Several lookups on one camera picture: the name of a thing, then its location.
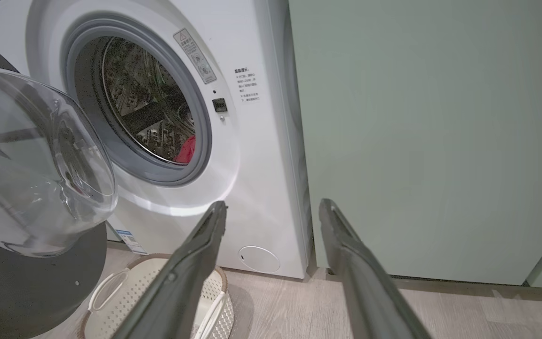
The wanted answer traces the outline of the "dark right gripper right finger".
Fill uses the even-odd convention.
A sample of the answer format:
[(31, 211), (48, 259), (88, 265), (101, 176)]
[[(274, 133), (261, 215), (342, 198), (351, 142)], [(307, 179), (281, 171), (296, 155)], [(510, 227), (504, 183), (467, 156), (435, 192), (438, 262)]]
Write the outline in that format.
[(432, 339), (333, 200), (322, 198), (319, 219), (328, 264), (343, 284), (353, 339)]

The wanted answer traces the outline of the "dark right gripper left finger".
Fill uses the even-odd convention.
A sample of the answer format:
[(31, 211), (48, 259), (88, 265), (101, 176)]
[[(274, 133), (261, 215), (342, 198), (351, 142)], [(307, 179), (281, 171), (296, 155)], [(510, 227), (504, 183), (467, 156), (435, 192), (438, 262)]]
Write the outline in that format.
[(226, 214), (224, 201), (209, 206), (112, 339), (189, 339), (204, 281), (216, 266)]

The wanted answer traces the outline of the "plain red garment white collar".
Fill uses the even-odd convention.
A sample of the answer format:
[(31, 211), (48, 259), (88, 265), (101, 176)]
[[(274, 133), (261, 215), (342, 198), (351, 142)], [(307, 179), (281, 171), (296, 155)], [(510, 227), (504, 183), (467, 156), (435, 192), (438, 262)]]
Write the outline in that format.
[(194, 155), (194, 150), (196, 146), (196, 136), (191, 135), (182, 145), (179, 153), (174, 157), (174, 162), (180, 164), (188, 164)]

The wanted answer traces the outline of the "washing machine door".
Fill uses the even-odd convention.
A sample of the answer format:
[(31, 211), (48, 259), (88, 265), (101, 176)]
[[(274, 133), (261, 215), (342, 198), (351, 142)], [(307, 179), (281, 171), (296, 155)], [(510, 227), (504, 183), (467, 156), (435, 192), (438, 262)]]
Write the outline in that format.
[(95, 289), (118, 201), (110, 157), (78, 103), (0, 54), (0, 339), (31, 339)]

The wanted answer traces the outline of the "grey rubber door gasket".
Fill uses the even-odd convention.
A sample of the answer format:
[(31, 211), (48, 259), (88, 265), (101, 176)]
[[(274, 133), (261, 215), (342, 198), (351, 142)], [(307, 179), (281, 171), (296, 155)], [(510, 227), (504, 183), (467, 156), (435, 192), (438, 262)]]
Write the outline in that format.
[[(194, 118), (196, 146), (185, 166), (161, 161), (134, 144), (107, 103), (101, 77), (101, 57), (109, 38), (120, 37), (150, 52), (170, 72), (182, 90)], [(63, 79), (99, 134), (112, 163), (130, 176), (158, 186), (192, 182), (204, 171), (212, 148), (207, 106), (185, 62), (161, 37), (141, 23), (112, 13), (84, 16), (66, 37)]]

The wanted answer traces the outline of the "white front-load washing machine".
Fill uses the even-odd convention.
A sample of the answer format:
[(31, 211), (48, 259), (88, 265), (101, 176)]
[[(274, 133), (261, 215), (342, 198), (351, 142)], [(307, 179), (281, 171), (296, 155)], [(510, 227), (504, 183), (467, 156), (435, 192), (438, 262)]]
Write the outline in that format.
[[(112, 230), (128, 230), (147, 253), (172, 253), (210, 204), (228, 206), (218, 266), (251, 271), (238, 252), (265, 248), (272, 274), (303, 279), (312, 221), (288, 0), (0, 0), (0, 54), (17, 71), (71, 96), (63, 79), (66, 37), (80, 18), (125, 16), (161, 37), (196, 80), (212, 126), (208, 163), (185, 185), (158, 186), (115, 165)], [(217, 80), (205, 84), (174, 39), (192, 35)], [(224, 98), (228, 112), (212, 100)]]

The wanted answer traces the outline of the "steel washer drum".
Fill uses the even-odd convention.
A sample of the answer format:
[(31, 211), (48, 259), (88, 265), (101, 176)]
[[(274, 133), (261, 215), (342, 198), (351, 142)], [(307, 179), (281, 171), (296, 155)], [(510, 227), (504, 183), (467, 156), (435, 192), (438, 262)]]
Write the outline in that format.
[(103, 90), (125, 133), (151, 156), (171, 164), (196, 135), (187, 99), (170, 72), (143, 47), (108, 39), (101, 57)]

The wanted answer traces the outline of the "cream perforated laundry basket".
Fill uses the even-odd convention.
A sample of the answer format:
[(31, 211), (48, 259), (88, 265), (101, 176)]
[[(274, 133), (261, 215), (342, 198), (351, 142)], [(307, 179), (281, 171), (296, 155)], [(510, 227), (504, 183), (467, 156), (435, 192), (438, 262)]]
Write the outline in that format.
[[(112, 339), (169, 258), (169, 254), (142, 256), (103, 279), (89, 300), (77, 338)], [(233, 326), (227, 277), (217, 266), (203, 283), (190, 339), (229, 339)]]

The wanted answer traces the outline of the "blue energy label sticker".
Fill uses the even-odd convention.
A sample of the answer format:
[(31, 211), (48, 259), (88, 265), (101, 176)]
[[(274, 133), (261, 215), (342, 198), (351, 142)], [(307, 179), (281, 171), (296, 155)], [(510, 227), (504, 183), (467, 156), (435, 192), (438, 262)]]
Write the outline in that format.
[(114, 230), (116, 234), (118, 234), (118, 237), (127, 245), (127, 247), (132, 251), (133, 253), (136, 253), (138, 255), (148, 255), (147, 251), (138, 243), (138, 241), (134, 238), (133, 234), (131, 234), (128, 230)]

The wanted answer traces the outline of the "round white filter cover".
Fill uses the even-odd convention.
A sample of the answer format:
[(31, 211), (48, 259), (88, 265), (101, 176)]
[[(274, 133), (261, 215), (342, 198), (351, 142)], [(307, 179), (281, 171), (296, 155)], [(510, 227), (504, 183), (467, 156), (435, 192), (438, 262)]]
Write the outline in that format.
[(272, 274), (280, 269), (280, 260), (271, 251), (255, 245), (248, 245), (238, 252), (239, 259), (253, 272)]

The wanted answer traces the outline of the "tall pale green cabinet panel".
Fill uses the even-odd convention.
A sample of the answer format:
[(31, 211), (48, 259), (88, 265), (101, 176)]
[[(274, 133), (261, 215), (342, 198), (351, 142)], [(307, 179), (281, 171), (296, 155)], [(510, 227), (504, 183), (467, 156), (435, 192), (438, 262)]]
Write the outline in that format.
[(316, 259), (338, 205), (390, 275), (542, 257), (542, 0), (289, 0)]

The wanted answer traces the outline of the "grey warning sticker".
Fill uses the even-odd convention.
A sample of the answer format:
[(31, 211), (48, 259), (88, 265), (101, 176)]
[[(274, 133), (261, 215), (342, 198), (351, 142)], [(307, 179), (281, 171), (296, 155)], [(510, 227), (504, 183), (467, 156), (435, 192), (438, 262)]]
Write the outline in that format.
[(176, 42), (180, 45), (181, 49), (192, 62), (196, 68), (198, 75), (201, 77), (205, 84), (212, 83), (217, 80), (211, 65), (206, 59), (204, 52), (200, 49), (192, 35), (187, 29), (183, 28), (179, 32), (173, 35)]

